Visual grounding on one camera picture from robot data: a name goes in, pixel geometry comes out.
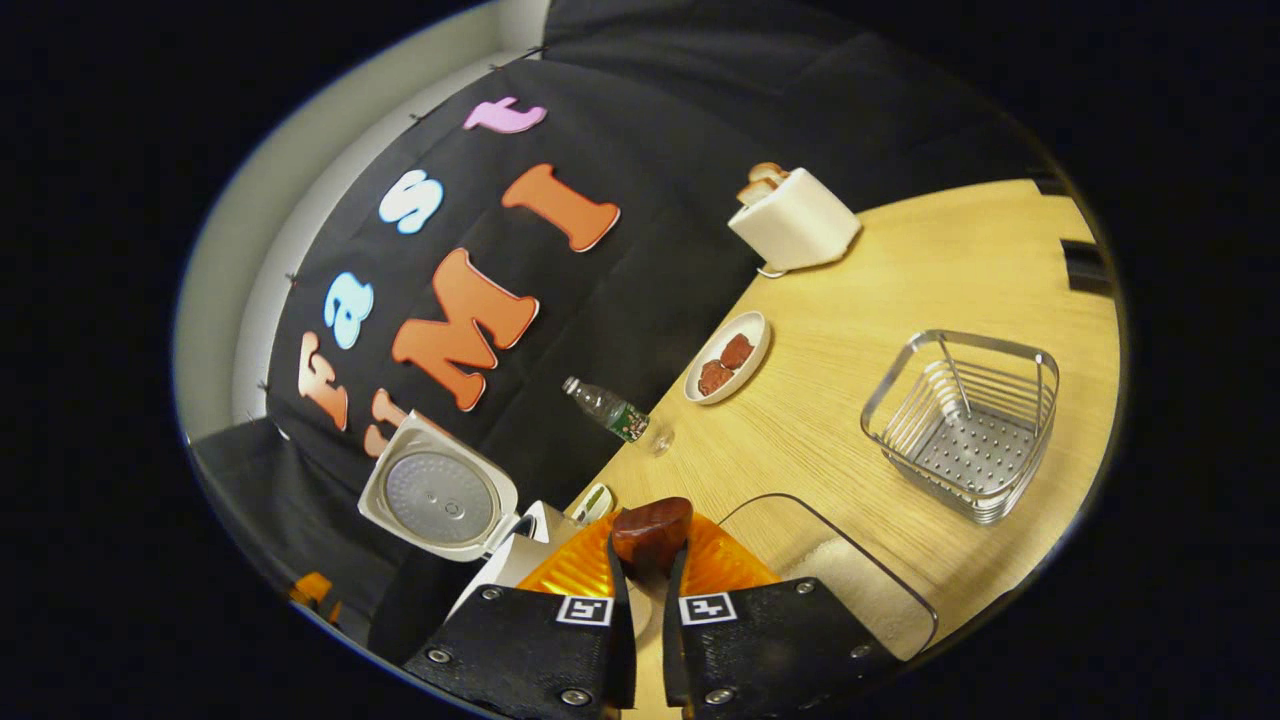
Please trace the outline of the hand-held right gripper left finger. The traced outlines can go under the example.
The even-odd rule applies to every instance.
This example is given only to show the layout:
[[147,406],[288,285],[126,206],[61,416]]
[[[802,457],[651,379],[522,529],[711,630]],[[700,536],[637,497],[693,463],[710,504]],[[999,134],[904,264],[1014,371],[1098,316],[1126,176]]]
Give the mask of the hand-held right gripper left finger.
[[634,708],[637,653],[627,579],[611,539],[617,516],[580,530],[517,585],[479,585],[403,669],[500,716]]

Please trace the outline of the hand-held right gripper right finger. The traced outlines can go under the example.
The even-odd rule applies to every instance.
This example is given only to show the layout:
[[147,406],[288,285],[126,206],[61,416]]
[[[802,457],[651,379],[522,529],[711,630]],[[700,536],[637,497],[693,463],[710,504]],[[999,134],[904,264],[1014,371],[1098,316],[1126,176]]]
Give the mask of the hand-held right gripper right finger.
[[900,667],[822,579],[783,579],[719,525],[691,516],[663,615],[666,703],[682,717],[801,719]]

